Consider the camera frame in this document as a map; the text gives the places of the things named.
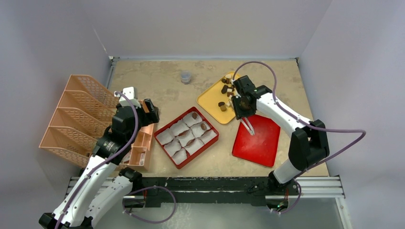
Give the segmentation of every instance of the clear plastic cup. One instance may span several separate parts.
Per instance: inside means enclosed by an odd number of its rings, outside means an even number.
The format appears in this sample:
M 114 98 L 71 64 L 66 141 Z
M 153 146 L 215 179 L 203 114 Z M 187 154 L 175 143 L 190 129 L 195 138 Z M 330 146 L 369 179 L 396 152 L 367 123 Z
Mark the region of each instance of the clear plastic cup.
M 180 78 L 181 78 L 181 82 L 182 82 L 183 84 L 189 84 L 190 81 L 191 81 L 191 72 L 189 72 L 189 71 L 182 71 L 182 72 L 181 72 L 181 75 L 180 75 Z

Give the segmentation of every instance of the red box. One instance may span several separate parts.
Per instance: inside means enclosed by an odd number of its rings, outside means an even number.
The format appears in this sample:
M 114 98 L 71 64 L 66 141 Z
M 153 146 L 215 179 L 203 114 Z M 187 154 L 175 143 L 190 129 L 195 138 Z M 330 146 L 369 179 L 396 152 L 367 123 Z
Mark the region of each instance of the red box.
M 187 152 L 186 150 L 186 154 L 187 154 L 187 159 L 185 159 L 181 164 L 176 165 L 176 163 L 174 163 L 173 159 L 171 158 L 171 156 L 169 156 L 169 154 L 166 152 L 166 150 L 163 148 L 163 145 L 159 142 L 159 140 L 156 138 L 156 136 L 160 133 L 162 133 L 163 131 L 165 131 L 167 128 L 171 127 L 173 124 L 175 124 L 176 122 L 178 122 L 180 119 L 184 118 L 188 113 L 191 112 L 197 112 L 198 115 L 201 117 L 201 119 L 203 121 L 205 121 L 210 128 L 216 133 L 216 137 L 214 137 L 213 139 L 211 139 L 211 141 L 209 141 L 207 144 L 205 144 L 203 147 L 201 147 L 199 150 L 197 150 L 197 152 L 195 152 L 193 155 L 190 155 L 189 152 Z M 168 123 L 167 125 L 165 125 L 164 127 L 160 128 L 159 130 L 157 130 L 153 136 L 155 137 L 156 141 L 159 143 L 160 147 L 163 149 L 163 151 L 165 151 L 166 155 L 170 158 L 170 160 L 173 162 L 173 164 L 176 166 L 177 169 L 181 169 L 183 168 L 186 164 L 188 164 L 191 160 L 193 160 L 194 158 L 196 158 L 198 155 L 200 155 L 204 150 L 206 150 L 208 147 L 210 147 L 212 144 L 214 144 L 216 141 L 218 141 L 219 138 L 219 132 L 213 127 L 213 125 L 208 122 L 208 120 L 204 117 L 203 114 L 201 114 L 201 112 L 199 110 L 197 110 L 197 108 L 195 106 L 193 106 L 192 108 L 190 108 L 188 111 L 184 112 L 183 114 L 181 114 L 179 117 L 177 117 L 176 119 L 174 119 L 173 121 L 171 121 L 170 123 Z

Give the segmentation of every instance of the red tray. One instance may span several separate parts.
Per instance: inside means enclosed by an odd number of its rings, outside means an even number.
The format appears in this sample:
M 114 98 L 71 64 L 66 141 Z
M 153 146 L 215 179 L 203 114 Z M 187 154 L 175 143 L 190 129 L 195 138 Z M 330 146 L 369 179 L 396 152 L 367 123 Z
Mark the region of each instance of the red tray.
M 163 145 L 159 142 L 159 140 L 156 138 L 156 136 L 160 133 L 162 133 L 163 131 L 165 131 L 167 128 L 171 127 L 173 124 L 175 124 L 176 122 L 178 122 L 180 119 L 184 118 L 186 116 L 186 114 L 190 113 L 190 112 L 197 112 L 200 117 L 202 118 L 203 121 L 205 121 L 210 128 L 216 133 L 216 137 L 211 139 L 211 141 L 209 141 L 207 144 L 205 144 L 203 147 L 201 147 L 199 150 L 197 150 L 197 152 L 195 152 L 193 155 L 190 155 L 189 152 L 187 152 L 186 150 L 186 154 L 187 154 L 187 159 L 185 159 L 181 164 L 177 165 L 176 163 L 174 163 L 173 159 L 169 156 L 169 154 L 166 152 L 166 150 L 164 149 Z M 171 121 L 170 123 L 168 123 L 167 125 L 165 125 L 164 127 L 160 128 L 159 130 L 157 130 L 153 136 L 155 137 L 156 141 L 159 143 L 160 147 L 163 149 L 163 151 L 165 151 L 166 155 L 170 158 L 170 160 L 172 161 L 172 163 L 176 166 L 177 169 L 181 169 L 183 168 L 186 164 L 188 164 L 191 160 L 193 160 L 194 158 L 196 158 L 198 155 L 200 155 L 204 150 L 206 150 L 208 147 L 210 147 L 212 144 L 214 144 L 216 141 L 218 141 L 219 138 L 219 132 L 213 127 L 213 125 L 211 125 L 210 122 L 208 122 L 208 120 L 204 117 L 203 114 L 201 114 L 201 112 L 195 107 L 193 106 L 192 108 L 190 108 L 188 111 L 184 112 L 183 114 L 181 114 L 179 117 L 177 117 L 176 119 L 174 119 L 173 121 Z
M 273 120 L 259 115 L 250 116 L 248 120 L 255 135 L 250 135 L 245 126 L 239 124 L 232 155 L 263 166 L 274 166 L 280 127 Z

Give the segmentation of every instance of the wooden table surface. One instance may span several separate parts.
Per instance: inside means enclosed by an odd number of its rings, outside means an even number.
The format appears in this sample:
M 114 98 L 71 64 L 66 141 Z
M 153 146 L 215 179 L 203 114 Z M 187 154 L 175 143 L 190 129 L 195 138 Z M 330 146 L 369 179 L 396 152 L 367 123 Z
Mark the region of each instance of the wooden table surface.
M 299 114 L 312 119 L 307 96 L 295 60 L 265 61 L 277 74 L 277 96 Z M 193 161 L 178 170 L 165 152 L 153 139 L 152 155 L 148 172 L 151 177 L 253 177 L 267 176 L 288 158 L 290 138 L 281 130 L 277 157 L 272 168 L 232 156 L 232 147 L 239 126 L 233 119 L 222 125 L 202 109 L 197 97 L 218 81 L 227 72 L 234 71 L 244 61 L 119 61 L 113 76 L 111 91 L 134 86 L 138 89 L 138 99 L 150 98 L 160 109 L 160 122 L 157 129 L 165 126 L 177 116 L 195 106 L 219 131 L 219 140 L 202 152 Z M 185 85 L 180 81 L 180 72 L 192 73 L 192 81 Z M 264 66 L 248 64 L 239 72 L 248 75 L 256 86 L 273 87 L 271 72 Z M 313 168 L 304 176 L 328 176 L 326 165 Z

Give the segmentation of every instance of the white wall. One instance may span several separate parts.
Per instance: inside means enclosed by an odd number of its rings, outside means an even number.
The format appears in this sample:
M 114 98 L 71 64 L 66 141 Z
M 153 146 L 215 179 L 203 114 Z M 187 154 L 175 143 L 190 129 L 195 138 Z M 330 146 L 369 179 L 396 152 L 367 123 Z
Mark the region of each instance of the white wall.
M 299 56 L 331 0 L 82 0 L 108 55 Z
M 40 140 L 69 75 L 105 83 L 109 59 L 75 1 L 0 1 L 0 21 L 0 228 L 41 228 L 79 169 Z
M 328 163 L 354 228 L 404 228 L 405 2 L 334 0 L 300 62 L 315 118 L 367 136 Z M 331 152 L 354 135 L 329 134 Z

